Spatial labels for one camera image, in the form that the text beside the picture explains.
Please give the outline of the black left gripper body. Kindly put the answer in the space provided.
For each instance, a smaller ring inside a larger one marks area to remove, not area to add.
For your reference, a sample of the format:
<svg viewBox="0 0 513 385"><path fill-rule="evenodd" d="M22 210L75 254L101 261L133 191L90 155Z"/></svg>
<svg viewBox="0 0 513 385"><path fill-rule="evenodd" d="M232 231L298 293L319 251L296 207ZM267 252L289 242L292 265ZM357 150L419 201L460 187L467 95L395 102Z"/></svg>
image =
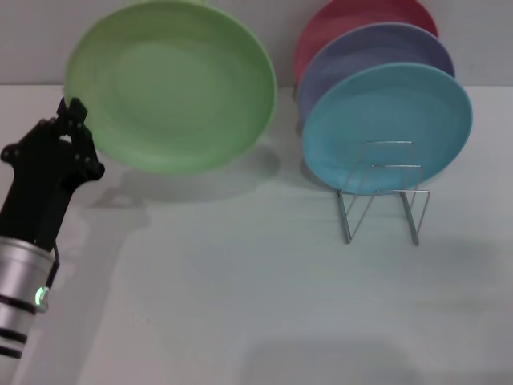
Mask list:
<svg viewBox="0 0 513 385"><path fill-rule="evenodd" d="M77 172L76 151L69 143L63 159L25 156L8 163L14 179L1 209L1 235L53 248L76 186L66 179Z"/></svg>

